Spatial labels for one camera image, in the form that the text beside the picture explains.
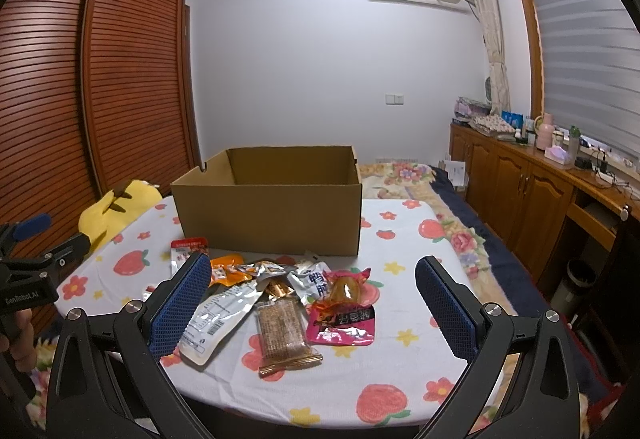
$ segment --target window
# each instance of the window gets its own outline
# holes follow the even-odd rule
[[[584,135],[640,155],[640,33],[622,2],[530,1],[542,50],[544,111],[562,127],[574,124]]]

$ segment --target human hand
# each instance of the human hand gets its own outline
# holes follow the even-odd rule
[[[30,372],[36,366],[36,349],[33,346],[33,326],[31,309],[17,311],[15,323],[22,332],[14,343],[9,344],[6,336],[0,335],[0,353],[7,350],[15,359],[15,368],[20,372]]]

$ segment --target yellow plush toy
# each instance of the yellow plush toy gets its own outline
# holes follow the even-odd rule
[[[115,188],[82,212],[78,230],[91,240],[93,253],[162,200],[160,192],[146,181],[130,181]]]

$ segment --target barcode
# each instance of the barcode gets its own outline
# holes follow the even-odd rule
[[[217,331],[219,331],[220,329],[222,329],[222,326],[225,323],[222,320],[218,320],[217,322],[213,322],[211,324],[211,326],[209,327],[209,330],[207,331],[208,335],[214,335]]]

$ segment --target cardboard box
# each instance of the cardboard box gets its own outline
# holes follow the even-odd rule
[[[171,185],[184,235],[218,249],[357,255],[356,162],[350,146],[222,151]]]

